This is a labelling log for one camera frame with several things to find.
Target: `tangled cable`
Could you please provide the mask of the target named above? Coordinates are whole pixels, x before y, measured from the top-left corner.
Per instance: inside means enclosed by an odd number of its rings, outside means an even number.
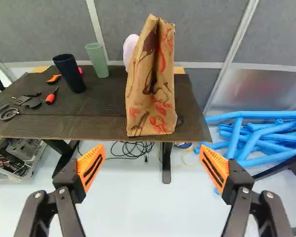
[[[122,154],[113,153],[113,148],[118,141],[114,142],[111,146],[111,154],[115,157],[106,158],[108,159],[138,159],[139,157],[146,155],[152,151],[154,142],[120,142],[123,143]]]

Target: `green cup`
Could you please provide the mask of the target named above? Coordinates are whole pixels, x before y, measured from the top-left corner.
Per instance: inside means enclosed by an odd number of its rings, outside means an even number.
[[[107,78],[109,76],[109,69],[103,46],[100,43],[89,43],[85,46],[85,49],[98,77]]]

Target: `screw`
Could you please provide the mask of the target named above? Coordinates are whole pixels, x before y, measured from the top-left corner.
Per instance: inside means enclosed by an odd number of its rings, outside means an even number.
[[[249,189],[247,189],[247,188],[243,188],[242,191],[243,191],[245,194],[248,194],[248,193],[249,193]]]
[[[274,198],[273,193],[267,192],[266,195],[267,195],[269,198]]]
[[[34,195],[35,198],[39,198],[41,196],[41,193],[37,193]]]

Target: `gray partition wall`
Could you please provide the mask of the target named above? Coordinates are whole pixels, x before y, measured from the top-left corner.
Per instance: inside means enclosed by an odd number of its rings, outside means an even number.
[[[296,66],[296,0],[260,0],[234,62]]]
[[[247,0],[95,0],[110,60],[152,13],[176,24],[175,61],[223,62]]]
[[[98,41],[122,64],[124,40],[150,13],[176,24],[175,61],[202,109],[234,67],[296,71],[296,0],[0,0],[0,60],[51,65],[72,53],[88,63],[84,46]]]
[[[0,0],[0,60],[51,61],[60,53],[89,60],[96,36],[85,0]]]

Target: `table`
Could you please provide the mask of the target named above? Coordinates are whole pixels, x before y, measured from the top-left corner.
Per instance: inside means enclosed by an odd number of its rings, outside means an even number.
[[[0,107],[9,103],[20,115],[10,121],[0,120],[0,137],[42,139],[62,156],[54,175],[71,158],[80,140],[154,141],[162,143],[162,179],[171,182],[170,154],[173,142],[211,141],[208,126],[192,93],[188,75],[175,74],[176,112],[184,123],[173,134],[157,136],[126,136],[125,87],[127,73],[123,66],[109,66],[110,76],[97,78],[93,66],[81,66],[87,90],[81,94],[70,91],[64,79],[56,85],[46,83],[55,66],[42,73],[24,74],[0,93]],[[43,103],[31,110],[13,104],[12,97],[40,91],[40,99],[59,86],[57,100],[51,106]]]

